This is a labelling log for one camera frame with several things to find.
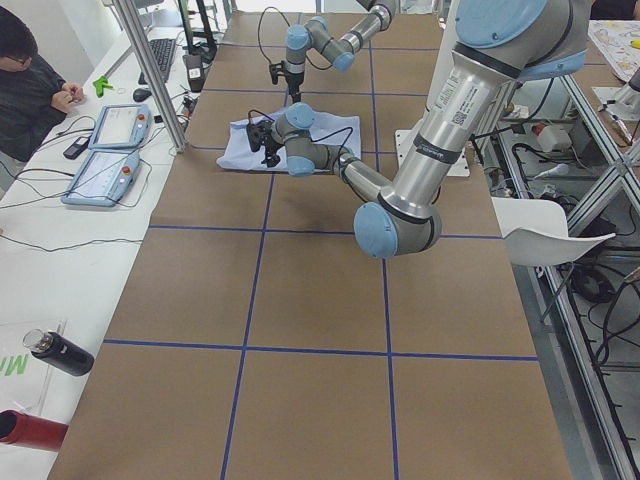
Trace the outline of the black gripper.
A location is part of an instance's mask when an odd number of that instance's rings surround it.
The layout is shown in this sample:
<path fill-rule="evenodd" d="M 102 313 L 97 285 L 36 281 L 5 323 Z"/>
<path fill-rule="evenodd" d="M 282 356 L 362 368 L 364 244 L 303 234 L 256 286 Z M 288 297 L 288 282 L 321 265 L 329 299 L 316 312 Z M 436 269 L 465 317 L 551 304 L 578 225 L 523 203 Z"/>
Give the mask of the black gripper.
<path fill-rule="evenodd" d="M 302 99 L 300 88 L 304 82 L 304 73 L 288 73 L 286 75 L 286 81 L 292 102 L 300 102 Z"/>
<path fill-rule="evenodd" d="M 264 136 L 263 143 L 265 147 L 265 155 L 262 160 L 262 164 L 267 168 L 274 168 L 281 161 L 280 156 L 277 154 L 278 150 L 281 148 L 281 144 L 273 138 L 271 133 L 267 133 Z"/>

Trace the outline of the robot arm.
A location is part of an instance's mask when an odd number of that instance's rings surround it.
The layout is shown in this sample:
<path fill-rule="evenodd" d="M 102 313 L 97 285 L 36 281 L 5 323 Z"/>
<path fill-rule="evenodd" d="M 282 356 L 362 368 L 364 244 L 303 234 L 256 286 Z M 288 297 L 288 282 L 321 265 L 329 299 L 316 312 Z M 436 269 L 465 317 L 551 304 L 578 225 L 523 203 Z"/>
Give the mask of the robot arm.
<path fill-rule="evenodd" d="M 290 175 L 330 171 L 361 198 L 354 217 L 359 247 L 374 258 L 432 247 L 441 219 L 432 201 L 482 116 L 506 83 L 548 79 L 585 61 L 587 1 L 462 1 L 450 13 L 452 69 L 408 137 L 397 174 L 386 178 L 344 146 L 313 141 L 313 109 L 295 101 L 279 118 L 250 123 L 253 151 L 268 166 L 285 160 Z"/>
<path fill-rule="evenodd" d="M 269 68 L 273 84 L 278 82 L 279 75 L 284 76 L 293 103 L 301 101 L 300 87 L 310 49 L 316 50 L 329 62 L 330 67 L 345 72 L 352 66 L 355 55 L 377 33 L 386 31 L 400 11 L 399 1 L 359 1 L 359 4 L 368 14 L 339 39 L 330 34 L 328 23 L 321 16 L 287 29 L 285 59 L 271 64 Z"/>

